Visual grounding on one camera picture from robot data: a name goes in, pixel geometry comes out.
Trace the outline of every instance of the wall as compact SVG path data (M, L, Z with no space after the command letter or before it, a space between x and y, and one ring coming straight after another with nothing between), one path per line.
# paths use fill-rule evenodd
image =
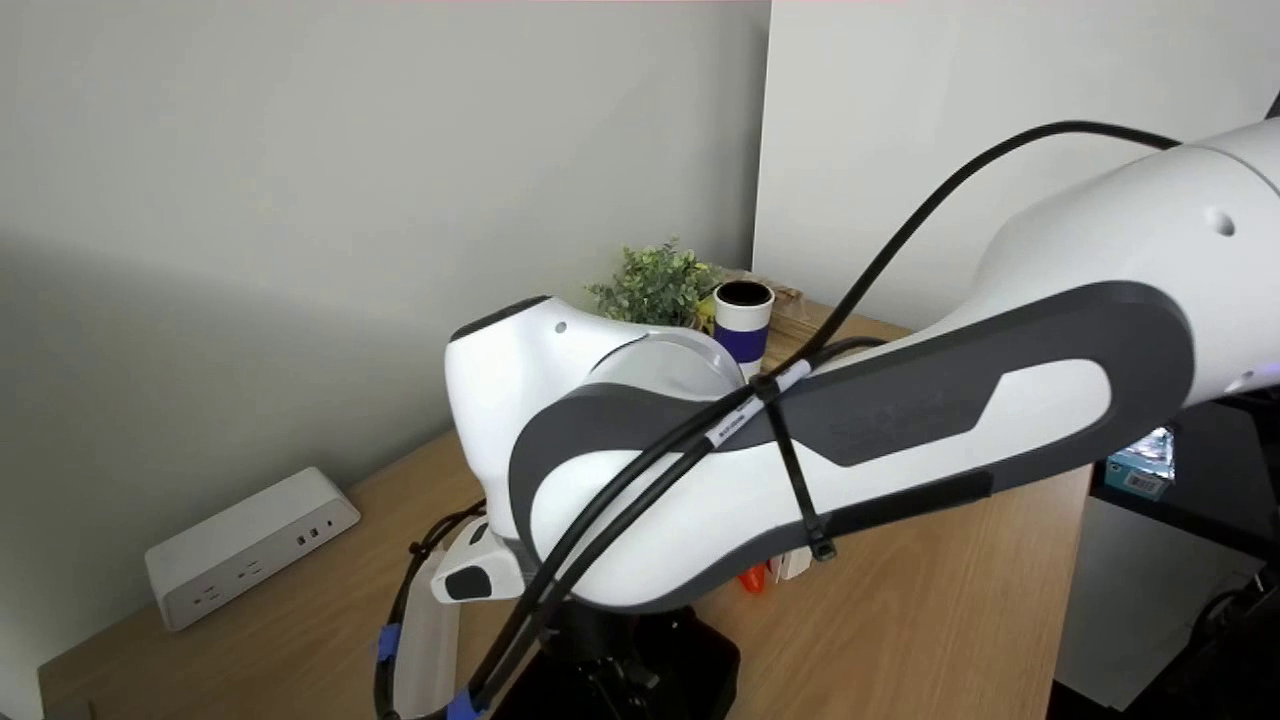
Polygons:
M0 5L0 710L139 550L449 425L460 319L747 247L765 0Z
M778 0L751 264L845 295L962 159L1028 124L1085 114L1181 141L1253 124L1280 92L1271 27L1271 0ZM998 164L907 244L863 312L943 314L1009 214L1131 155L1074 134Z

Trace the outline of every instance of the wooden table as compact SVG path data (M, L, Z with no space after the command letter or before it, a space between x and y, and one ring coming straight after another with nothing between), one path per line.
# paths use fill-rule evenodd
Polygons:
M820 312L784 298L771 360ZM745 650L735 720L1040 720L1080 542L1090 477L1069 472L984 502L845 536L835 559L745 594L726 582L699 615ZM364 720L373 641L407 542L481 482L457 434L438 434L362 481L364 510L323 550L167 637L146 607L40 666L43 702L95 720ZM466 612L472 666L509 604Z

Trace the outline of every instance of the white cup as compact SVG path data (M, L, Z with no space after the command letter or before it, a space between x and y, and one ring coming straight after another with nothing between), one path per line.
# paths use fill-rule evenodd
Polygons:
M713 336L727 349L745 381L765 362L769 349L771 287L760 279L727 279L715 287Z

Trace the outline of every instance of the cable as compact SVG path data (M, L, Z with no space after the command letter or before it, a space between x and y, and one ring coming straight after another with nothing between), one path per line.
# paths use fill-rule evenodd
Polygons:
M988 167L994 159L1038 145L1043 134L1112 134L1112 141L1127 141L1127 145L1146 145L1146 146L1177 146L1173 134L1156 134L1146 128L1124 128L1124 124L1098 124L1098 121L1059 121L1059 124L1038 124L1025 128L1016 134L1009 134L1004 145L984 146L979 155L974 155L967 164L962 164L940 187L928 192L928 198L889 237L889 244L876 250L876 261L857 277L857 282L845 291L845 298L831 308L831 314L823 319L820 330L810 336L810 342L796 356L820 352L835 327L847 319L847 312L869 295L869 287L880 279L880 273L889 268L889 261L915 237L915 227L979 167Z
M874 254L874 264L857 277L857 282L845 291L845 298L828 312L828 319L820 324L820 330L810 336L806 349L796 349L778 373L769 373L765 381L784 375L791 362L813 360L813 362L828 362L831 356L847 352L839 342L828 349L828 341L835 336L835 327L851 314L851 308L869 295L869 287L886 277L886 268L898 261L898 250L915 237L915 227L979 167L988 167L994 159L1043 141L1043 134L1069 134L1069 133L1085 133L1085 134L1112 134L1112 141L1131 141L1146 146L1177 146L1177 141L1156 134L1156 133L1141 133L1141 128L1124 128L1124 124L1098 124L1098 121L1059 121L1059 124L1040 124L1028 133L1016 133L999 145L994 145L988 151L974 155L967 164L962 164L935 192L928 192L928 198L894 232L894 241ZM509 679L509 672L519 662L519 654L527 650L527 643L538 641L538 633L556 615L556 604L574 591L574 582L589 571L589 565L637 518L647 510L647 502L656 502L693 465L699 465L713 446L693 446L683 450L656 482L647 482L641 491L637 502L628 502L610 527L602 527L602 536L567 565L567 571L556 578L566 556L576 546L576 538L606 516L606 508L631 482L641 481L660 455L667 455L673 446L688 445L695 430L709 430L726 413L733 413L735 404L745 404L751 397L751 387L735 387L733 397L709 404L704 413L695 413L693 421L683 421L679 428L666 430L660 445L643 446L623 472L616 472L606 491L594 496L594 502L574 518L574 527L556 538L556 546L550 550L550 559L542 565L542 571L531 576L531 582L525 589L517 612L509 615L502 641L488 648L485 662L472 674L472 697L485 709Z
M765 401L765 413L769 413L771 440L778 440L778 446L784 455L787 481L791 481L806 542L813 546L815 559L823 559L823 556L835 550L835 542L831 542L828 518L813 502L813 491L810 491L810 481L806 481L806 465L799 465L799 450L796 450L796 440L791 440L791 425L787 425L787 414L784 414L784 408L778 401Z
M667 455L673 446L688 445L688 434L713 428L726 413L733 413L745 397L751 397L751 387L735 387L733 397L699 408L695 414L688 414L683 425L677 425L673 430L666 430L656 445L647 445L631 465L623 465L594 500L589 508L567 524L567 531L556 538L556 546L550 550L550 559L531 571L525 594L517 598L511 615L504 619L502 637L488 643L485 661L472 672L472 697L485 697L488 674L502 662L502 648L517 641L519 625L531 615L531 604L543 594L543 589L552 582L552 576L562 571L566 556L580 542L580 536L598 524L598 516L606 516L606 508L637 481L643 477L647 465L656 465L660 455Z

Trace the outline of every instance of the green plant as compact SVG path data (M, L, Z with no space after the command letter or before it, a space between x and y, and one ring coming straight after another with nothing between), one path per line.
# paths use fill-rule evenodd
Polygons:
M695 264L677 244L623 247L611 282L598 282L598 308L631 324L693 324L709 319L715 273Z

